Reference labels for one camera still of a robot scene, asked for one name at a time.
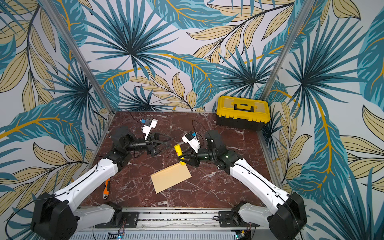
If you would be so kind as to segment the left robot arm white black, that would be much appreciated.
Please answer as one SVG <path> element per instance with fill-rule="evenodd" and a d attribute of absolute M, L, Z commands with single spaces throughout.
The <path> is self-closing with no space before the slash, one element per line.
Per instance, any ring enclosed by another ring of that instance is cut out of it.
<path fill-rule="evenodd" d="M 95 189 L 120 172 L 133 158 L 145 151 L 154 157 L 170 147 L 171 137 L 161 133 L 143 133 L 137 138 L 128 127 L 114 129 L 112 149 L 88 172 L 54 194 L 44 193 L 35 202 L 31 231 L 45 240 L 68 240 L 78 231 L 96 225 L 119 227 L 123 209 L 107 202 L 87 210 L 78 207 Z"/>

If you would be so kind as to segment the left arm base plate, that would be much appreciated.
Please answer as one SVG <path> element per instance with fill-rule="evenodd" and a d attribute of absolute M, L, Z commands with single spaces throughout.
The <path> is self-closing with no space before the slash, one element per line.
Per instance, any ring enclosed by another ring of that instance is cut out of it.
<path fill-rule="evenodd" d="M 138 212 L 119 212 L 114 214 L 112 220 L 105 224 L 98 224 L 96 229 L 128 228 L 135 229 L 139 219 Z"/>

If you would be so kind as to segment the aluminium front rail frame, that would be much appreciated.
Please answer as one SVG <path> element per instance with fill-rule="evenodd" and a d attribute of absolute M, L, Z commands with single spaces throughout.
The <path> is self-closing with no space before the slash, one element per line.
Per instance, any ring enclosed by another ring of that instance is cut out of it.
<path fill-rule="evenodd" d="M 118 239 L 121 234 L 128 231 L 177 231 L 180 234 L 188 234 L 189 231 L 194 231 L 200 234 L 199 239 L 207 235 L 208 231 L 235 231 L 235 239 L 241 239 L 239 232 L 241 230 L 255 229 L 251 233 L 252 237 L 257 239 L 273 239 L 278 240 L 268 227 L 260 226 L 246 228 L 221 228 L 219 223 L 219 211 L 232 211 L 232 209 L 210 209 L 210 208 L 122 208 L 123 212 L 138 212 L 139 219 L 135 229 L 111 228 L 114 230 L 115 238 Z"/>

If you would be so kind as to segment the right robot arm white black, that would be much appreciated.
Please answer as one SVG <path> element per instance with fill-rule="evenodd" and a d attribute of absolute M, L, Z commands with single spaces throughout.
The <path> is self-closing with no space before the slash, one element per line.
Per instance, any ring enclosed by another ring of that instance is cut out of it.
<path fill-rule="evenodd" d="M 308 220 L 299 194 L 289 194 L 268 181 L 241 155 L 229 150 L 216 130 L 206 133 L 205 148 L 194 132 L 187 133 L 182 140 L 190 149 L 183 151 L 179 145 L 175 146 L 179 161 L 195 168 L 201 162 L 211 162 L 244 184 L 267 207 L 263 211 L 250 203 L 240 203 L 232 209 L 237 218 L 247 224 L 268 227 L 278 240 L 293 240 L 301 234 Z"/>

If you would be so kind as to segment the manila paper envelope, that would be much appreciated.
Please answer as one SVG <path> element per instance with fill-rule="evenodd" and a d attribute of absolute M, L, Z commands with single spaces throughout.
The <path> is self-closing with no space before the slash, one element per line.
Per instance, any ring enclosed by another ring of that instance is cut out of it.
<path fill-rule="evenodd" d="M 180 162 L 151 175 L 156 194 L 191 177 L 188 167 Z"/>

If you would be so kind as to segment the right corner aluminium post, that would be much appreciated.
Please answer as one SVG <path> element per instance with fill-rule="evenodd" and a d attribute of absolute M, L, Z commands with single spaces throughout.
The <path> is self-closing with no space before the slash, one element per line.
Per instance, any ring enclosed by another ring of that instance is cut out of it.
<path fill-rule="evenodd" d="M 301 31 L 302 25 L 305 23 L 305 20 L 310 13 L 311 7 L 314 4 L 314 0 L 312 1 L 304 1 L 303 6 L 295 19 L 293 23 L 293 28 L 290 34 L 288 34 L 285 44 L 282 47 L 282 50 L 279 54 L 279 57 L 277 58 L 276 64 L 274 65 L 274 68 L 272 69 L 269 78 L 264 85 L 264 89 L 260 95 L 260 100 L 267 101 L 268 95 L 271 91 L 271 88 L 273 87 L 274 81 L 276 80 L 276 77 L 278 75 L 279 70 L 282 67 L 282 64 L 289 54 L 297 36 L 299 35 L 299 32 Z"/>

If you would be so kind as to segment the left corner aluminium post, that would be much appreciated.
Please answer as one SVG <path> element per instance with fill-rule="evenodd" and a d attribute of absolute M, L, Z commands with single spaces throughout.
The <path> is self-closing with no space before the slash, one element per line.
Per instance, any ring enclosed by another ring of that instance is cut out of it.
<path fill-rule="evenodd" d="M 103 93 L 103 90 L 101 86 L 99 85 L 95 75 L 93 74 L 91 68 L 89 67 L 86 59 L 82 55 L 80 48 L 78 47 L 75 39 L 73 38 L 70 30 L 65 26 L 65 21 L 60 16 L 60 13 L 58 9 L 55 7 L 53 1 L 48 0 L 42 0 L 41 1 L 42 6 L 47 11 L 48 16 L 52 20 L 53 24 L 56 26 L 58 32 L 63 37 L 64 41 L 66 42 L 67 46 L 69 47 L 69 50 L 73 53 L 74 58 L 77 60 L 78 64 L 84 71 L 86 77 L 90 81 L 91 85 L 93 86 L 95 92 L 99 95 L 101 102 L 103 103 L 104 107 L 108 110 L 109 113 L 114 114 L 115 111 L 112 108 L 109 100 Z"/>

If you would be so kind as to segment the corner aluminium post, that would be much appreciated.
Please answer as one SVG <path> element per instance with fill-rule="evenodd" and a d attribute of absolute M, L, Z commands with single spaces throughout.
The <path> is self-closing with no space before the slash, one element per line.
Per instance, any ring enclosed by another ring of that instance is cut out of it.
<path fill-rule="evenodd" d="M 276 64 L 274 65 L 274 68 L 272 69 L 269 78 L 264 85 L 264 89 L 260 95 L 260 100 L 267 101 L 268 95 L 271 91 L 271 88 L 273 87 L 274 81 L 276 80 L 276 77 L 278 75 L 279 70 L 282 67 L 282 64 L 289 54 L 297 36 L 299 35 L 299 32 L 301 31 L 302 25 L 305 23 L 305 20 L 310 13 L 311 7 L 314 4 L 314 0 L 312 1 L 304 1 L 303 6 L 295 19 L 293 23 L 293 28 L 290 34 L 288 34 L 285 44 L 282 47 L 282 50 L 279 54 L 279 57 L 277 58 Z"/>
<path fill-rule="evenodd" d="M 89 67 L 86 59 L 82 55 L 80 48 L 78 47 L 75 39 L 73 38 L 70 30 L 65 26 L 65 21 L 60 16 L 60 13 L 58 9 L 55 7 L 53 1 L 48 0 L 42 0 L 41 1 L 42 6 L 47 11 L 48 16 L 52 20 L 53 24 L 56 26 L 58 32 L 63 37 L 64 41 L 66 42 L 67 46 L 69 47 L 69 50 L 73 53 L 74 58 L 77 60 L 78 64 L 84 71 L 86 77 L 90 81 L 91 85 L 93 86 L 95 92 L 99 95 L 101 102 L 103 103 L 104 107 L 108 110 L 109 113 L 114 114 L 115 111 L 112 108 L 109 100 L 103 93 L 103 90 L 101 86 L 99 85 L 95 75 L 93 74 L 91 68 Z"/>

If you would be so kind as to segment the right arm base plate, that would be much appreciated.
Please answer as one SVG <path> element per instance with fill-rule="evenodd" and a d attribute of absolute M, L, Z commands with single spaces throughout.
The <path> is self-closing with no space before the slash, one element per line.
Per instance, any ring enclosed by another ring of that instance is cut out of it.
<path fill-rule="evenodd" d="M 246 223 L 238 213 L 232 211 L 219 211 L 218 217 L 221 228 L 260 227 L 260 225 L 257 224 Z"/>

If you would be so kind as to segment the orange handled wrench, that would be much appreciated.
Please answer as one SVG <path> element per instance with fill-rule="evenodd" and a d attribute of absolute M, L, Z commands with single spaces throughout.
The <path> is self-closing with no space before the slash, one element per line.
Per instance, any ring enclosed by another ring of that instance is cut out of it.
<path fill-rule="evenodd" d="M 110 179 L 107 179 L 105 181 L 105 188 L 103 191 L 103 199 L 104 200 L 108 199 L 109 195 L 110 195 Z"/>

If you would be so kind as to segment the yellow black toolbox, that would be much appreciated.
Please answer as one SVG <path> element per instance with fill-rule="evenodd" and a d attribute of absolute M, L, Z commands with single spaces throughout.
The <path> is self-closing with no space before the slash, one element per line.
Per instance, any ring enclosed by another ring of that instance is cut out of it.
<path fill-rule="evenodd" d="M 269 105 L 265 101 L 219 97 L 217 125 L 260 131 L 271 121 Z"/>

